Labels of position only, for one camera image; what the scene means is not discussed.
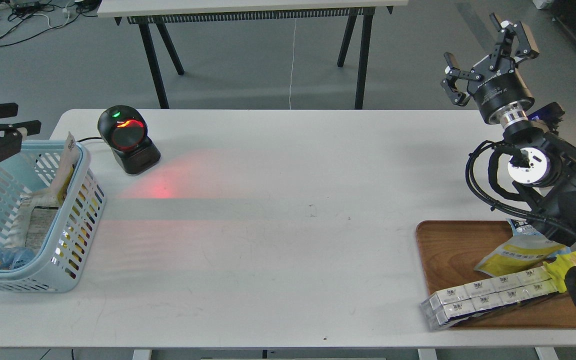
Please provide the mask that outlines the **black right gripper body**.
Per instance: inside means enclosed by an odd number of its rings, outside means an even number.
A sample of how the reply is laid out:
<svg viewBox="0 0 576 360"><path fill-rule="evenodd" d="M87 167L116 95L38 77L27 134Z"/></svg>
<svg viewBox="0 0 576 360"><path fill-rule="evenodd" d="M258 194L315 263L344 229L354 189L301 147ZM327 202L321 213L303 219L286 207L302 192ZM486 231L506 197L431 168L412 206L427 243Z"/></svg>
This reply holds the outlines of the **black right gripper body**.
<svg viewBox="0 0 576 360"><path fill-rule="evenodd" d="M503 63L500 69L490 70L488 64L479 62L472 71L480 75L480 79L469 80L468 93L487 125L498 125L499 119L494 113L509 104L518 103L524 110L535 104L533 94L512 64Z"/></svg>

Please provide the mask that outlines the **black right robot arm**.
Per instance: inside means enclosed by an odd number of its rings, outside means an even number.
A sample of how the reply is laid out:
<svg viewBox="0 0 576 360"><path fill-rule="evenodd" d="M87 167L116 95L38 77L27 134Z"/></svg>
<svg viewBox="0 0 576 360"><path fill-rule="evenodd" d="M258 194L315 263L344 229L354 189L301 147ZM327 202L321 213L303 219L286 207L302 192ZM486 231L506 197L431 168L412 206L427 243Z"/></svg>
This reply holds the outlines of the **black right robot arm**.
<svg viewBox="0 0 576 360"><path fill-rule="evenodd" d="M559 136L564 110L557 102L527 114L534 97L518 66L539 55L528 25L490 14L498 37L470 70L444 54L441 86L452 104L474 100L487 125L501 125L501 141L483 141L466 162L470 191L492 210L526 219L547 239L576 244L576 146ZM576 307L576 265L564 272Z"/></svg>

